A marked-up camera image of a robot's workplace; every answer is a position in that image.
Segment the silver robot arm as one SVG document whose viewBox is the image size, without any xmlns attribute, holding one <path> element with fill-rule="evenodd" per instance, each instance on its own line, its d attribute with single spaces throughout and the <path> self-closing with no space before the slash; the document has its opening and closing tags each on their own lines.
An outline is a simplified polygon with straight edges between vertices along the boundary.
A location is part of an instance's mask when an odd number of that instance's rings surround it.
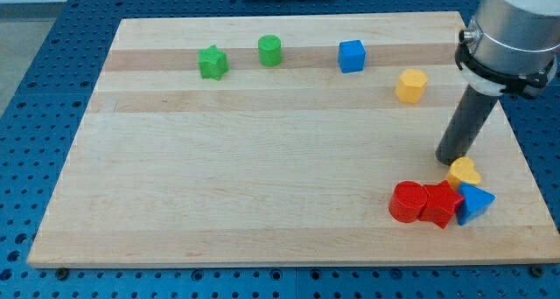
<svg viewBox="0 0 560 299">
<path fill-rule="evenodd" d="M 480 0 L 458 41 L 455 61 L 471 89 L 533 99 L 556 73 L 559 0 Z"/>
</svg>

